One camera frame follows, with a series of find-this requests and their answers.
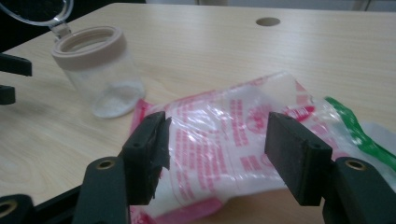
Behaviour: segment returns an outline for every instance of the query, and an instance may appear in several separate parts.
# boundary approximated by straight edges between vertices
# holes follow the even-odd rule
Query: container lid
[[[56,63],[68,71],[85,70],[110,63],[127,49],[118,27],[92,27],[67,35],[52,49]]]

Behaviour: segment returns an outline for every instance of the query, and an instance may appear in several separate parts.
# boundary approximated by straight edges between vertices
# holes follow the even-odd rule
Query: table surface
[[[256,23],[268,17],[280,24]],[[69,25],[119,26],[153,104],[287,71],[313,96],[396,132],[396,14],[114,4]],[[132,114],[91,115],[52,60],[53,44],[47,33],[6,52],[31,60],[34,75],[0,74],[17,90],[16,104],[0,106],[0,196],[42,203],[79,185],[91,161],[117,155],[128,137]],[[323,220],[320,207],[300,207],[282,189],[231,199],[194,223],[222,222]]]

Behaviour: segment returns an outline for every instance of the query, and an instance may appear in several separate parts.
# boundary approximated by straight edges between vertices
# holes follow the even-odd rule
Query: black object
[[[296,119],[270,113],[265,153],[300,205],[319,205],[335,223],[396,223],[396,194],[368,162],[331,160],[332,148]]]
[[[31,77],[32,63],[24,58],[0,53],[0,71]],[[15,88],[0,85],[0,105],[12,105],[15,101]]]
[[[92,162],[81,186],[36,207],[27,195],[0,198],[0,223],[130,223],[129,205],[148,204],[169,168],[170,122],[164,112],[145,117],[118,157]]]
[[[32,63],[24,58],[0,53],[0,71],[31,77]]]
[[[12,105],[15,103],[15,88],[0,85],[0,105]]]

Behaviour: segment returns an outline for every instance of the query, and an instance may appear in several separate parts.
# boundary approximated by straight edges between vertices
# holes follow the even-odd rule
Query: plastic packaging
[[[332,146],[333,159],[350,155],[370,162],[396,189],[395,172],[356,147],[332,104],[314,101],[286,73],[167,105],[140,101],[133,125],[160,110],[172,117],[171,167],[162,173],[155,200],[132,208],[133,223],[186,223],[217,211],[232,197],[285,188],[264,154],[270,111],[299,120]]]

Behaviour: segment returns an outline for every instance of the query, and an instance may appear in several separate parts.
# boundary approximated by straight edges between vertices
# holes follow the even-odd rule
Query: white packet
[[[209,91],[167,105],[141,101],[133,125],[164,110],[172,117],[170,170],[163,170],[156,198],[134,207],[132,223],[186,223],[219,210],[230,198],[285,188],[264,154],[270,111],[288,114],[333,147],[332,158],[367,155],[345,133],[332,105],[313,103],[311,95],[290,75],[261,77],[224,91]],[[373,164],[394,181],[394,171]]]

